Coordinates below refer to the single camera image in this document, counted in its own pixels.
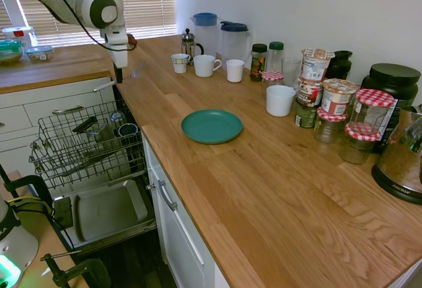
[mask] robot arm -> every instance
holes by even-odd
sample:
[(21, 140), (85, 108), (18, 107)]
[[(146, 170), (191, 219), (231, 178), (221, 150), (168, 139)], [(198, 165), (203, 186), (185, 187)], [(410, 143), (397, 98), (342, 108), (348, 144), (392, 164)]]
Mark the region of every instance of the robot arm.
[[(60, 22), (80, 24), (63, 0), (39, 0)], [(117, 69), (127, 66), (127, 35), (123, 0), (66, 0), (83, 26), (100, 29)]]

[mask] white cup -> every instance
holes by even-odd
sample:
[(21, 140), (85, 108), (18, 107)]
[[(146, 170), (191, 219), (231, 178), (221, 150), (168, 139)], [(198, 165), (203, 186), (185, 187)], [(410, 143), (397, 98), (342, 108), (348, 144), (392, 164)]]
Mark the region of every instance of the white cup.
[[(220, 65), (214, 68), (214, 63), (220, 62)], [(199, 77), (209, 77), (212, 73), (221, 67), (222, 62), (212, 55), (197, 55), (193, 57), (195, 74)]]
[(292, 87), (274, 85), (266, 89), (266, 110), (276, 117), (285, 117), (290, 113), (296, 91)]
[(243, 67), (245, 62), (240, 59), (230, 59), (226, 61), (227, 80), (229, 82), (240, 82), (243, 76)]
[(177, 74), (183, 74), (186, 72), (187, 61), (191, 58), (189, 54), (173, 54), (171, 56), (171, 61), (173, 62), (174, 71)]

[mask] red checkered lid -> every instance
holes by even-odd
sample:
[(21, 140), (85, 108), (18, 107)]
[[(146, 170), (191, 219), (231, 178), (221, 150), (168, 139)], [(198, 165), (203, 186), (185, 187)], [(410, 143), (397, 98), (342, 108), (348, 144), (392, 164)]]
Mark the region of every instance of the red checkered lid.
[(360, 89), (356, 99), (372, 107), (390, 107), (394, 103), (393, 96), (376, 89)]
[(360, 141), (376, 141), (381, 137), (381, 133), (379, 131), (376, 134), (364, 134), (368, 133), (369, 127), (373, 127), (373, 125), (361, 123), (358, 125), (358, 127), (361, 127), (362, 132), (359, 132), (358, 130), (352, 130), (349, 126), (349, 123), (345, 125), (344, 130), (345, 132), (350, 135), (352, 138), (356, 138)]
[(325, 112), (321, 107), (319, 107), (316, 111), (318, 115), (327, 121), (344, 121), (347, 119), (347, 115), (344, 113), (343, 115), (330, 115)]
[(263, 72), (262, 78), (271, 82), (275, 82), (277, 80), (283, 79), (283, 74), (280, 72), (268, 71)]

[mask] dish rack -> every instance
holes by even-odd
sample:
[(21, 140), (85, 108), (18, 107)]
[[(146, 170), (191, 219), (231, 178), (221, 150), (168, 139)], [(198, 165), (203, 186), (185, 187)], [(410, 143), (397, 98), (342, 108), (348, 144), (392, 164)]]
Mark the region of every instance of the dish rack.
[(123, 100), (63, 112), (38, 121), (29, 157), (48, 188), (94, 177), (112, 183), (145, 173), (141, 134)]

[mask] cup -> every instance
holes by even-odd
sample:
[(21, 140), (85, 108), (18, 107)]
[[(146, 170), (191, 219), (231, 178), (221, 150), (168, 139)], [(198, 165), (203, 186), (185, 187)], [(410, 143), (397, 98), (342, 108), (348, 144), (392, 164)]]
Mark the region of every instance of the cup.
[[(214, 63), (220, 62), (220, 65), (214, 68)], [(193, 57), (195, 74), (199, 77), (209, 77), (212, 73), (221, 67), (222, 62), (212, 55), (197, 55)]]
[(266, 110), (276, 117), (285, 117), (290, 113), (296, 91), (292, 87), (274, 85), (266, 89)]
[(173, 61), (174, 71), (177, 74), (183, 74), (184, 72), (186, 72), (186, 64), (190, 58), (191, 56), (189, 54), (173, 54), (171, 56), (171, 60)]
[(226, 61), (227, 80), (229, 82), (240, 82), (243, 76), (243, 67), (245, 62), (240, 59), (230, 59)]
[(283, 85), (293, 87), (293, 84), (301, 74), (301, 59), (296, 57), (286, 57), (282, 59)]

